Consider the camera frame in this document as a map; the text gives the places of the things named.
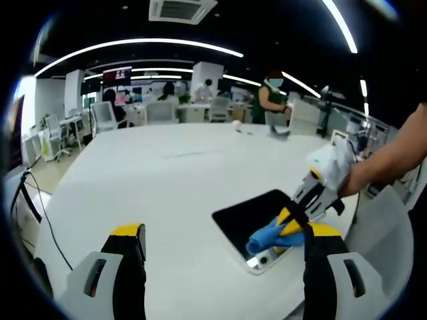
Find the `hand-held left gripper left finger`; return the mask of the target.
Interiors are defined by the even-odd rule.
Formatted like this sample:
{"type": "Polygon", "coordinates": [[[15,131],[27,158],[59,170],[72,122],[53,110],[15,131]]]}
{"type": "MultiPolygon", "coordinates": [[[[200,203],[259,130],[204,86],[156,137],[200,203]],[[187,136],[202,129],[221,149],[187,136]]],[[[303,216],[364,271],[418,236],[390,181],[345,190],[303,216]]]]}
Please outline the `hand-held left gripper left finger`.
{"type": "Polygon", "coordinates": [[[145,282],[145,225],[123,225],[74,267],[58,302],[70,319],[145,319],[145,282]]]}

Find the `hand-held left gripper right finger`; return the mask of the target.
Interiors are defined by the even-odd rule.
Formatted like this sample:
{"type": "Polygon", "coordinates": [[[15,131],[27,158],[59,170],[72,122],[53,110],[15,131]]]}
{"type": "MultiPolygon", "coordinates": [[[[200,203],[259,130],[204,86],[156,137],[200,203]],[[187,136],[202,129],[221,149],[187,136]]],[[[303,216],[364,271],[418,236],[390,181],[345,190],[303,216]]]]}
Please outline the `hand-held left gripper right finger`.
{"type": "Polygon", "coordinates": [[[380,319],[390,300],[380,274],[333,227],[304,227],[304,319],[380,319]]]}

